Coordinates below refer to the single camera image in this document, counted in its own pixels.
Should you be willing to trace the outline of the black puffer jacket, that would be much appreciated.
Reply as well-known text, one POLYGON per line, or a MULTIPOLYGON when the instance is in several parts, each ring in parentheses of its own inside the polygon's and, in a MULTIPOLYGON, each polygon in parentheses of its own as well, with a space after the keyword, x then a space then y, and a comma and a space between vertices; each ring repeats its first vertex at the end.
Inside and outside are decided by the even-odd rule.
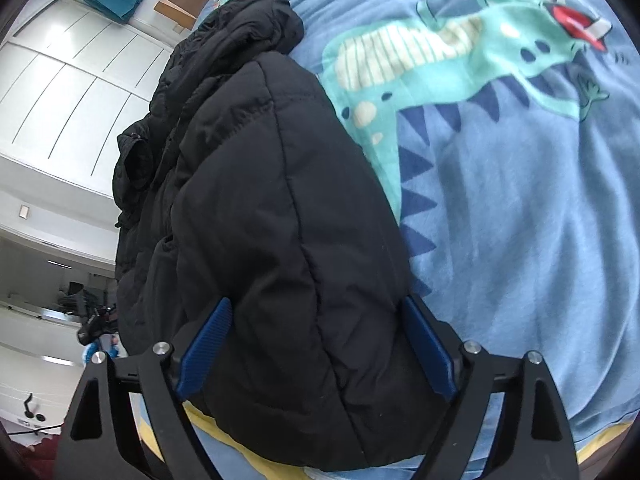
POLYGON ((407 248, 316 76, 288 0, 230 0, 180 42, 117 139, 118 330, 169 340, 213 302, 229 335, 191 402, 266 460, 421 455, 446 405, 401 329, 407 248))

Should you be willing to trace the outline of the blue dinosaur print duvet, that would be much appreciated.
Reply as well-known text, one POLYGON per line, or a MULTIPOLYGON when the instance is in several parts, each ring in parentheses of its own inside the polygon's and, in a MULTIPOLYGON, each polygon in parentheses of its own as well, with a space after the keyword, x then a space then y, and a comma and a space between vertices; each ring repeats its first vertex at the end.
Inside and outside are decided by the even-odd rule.
MULTIPOLYGON (((480 17, 461 62, 413 67, 364 145, 397 156, 413 286, 463 336, 547 359, 582 478, 639 419, 639 55, 605 0, 290 0, 294 55, 480 17)), ((208 0, 212 12, 227 0, 208 0)))

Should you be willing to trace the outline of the white sliding wardrobe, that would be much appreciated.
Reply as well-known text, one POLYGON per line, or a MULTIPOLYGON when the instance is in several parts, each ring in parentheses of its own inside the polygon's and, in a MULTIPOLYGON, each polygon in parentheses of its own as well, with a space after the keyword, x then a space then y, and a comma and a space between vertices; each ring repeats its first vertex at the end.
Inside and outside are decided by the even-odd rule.
POLYGON ((55 0, 1 48, 1 153, 111 195, 118 136, 149 110, 170 51, 75 0, 55 0))

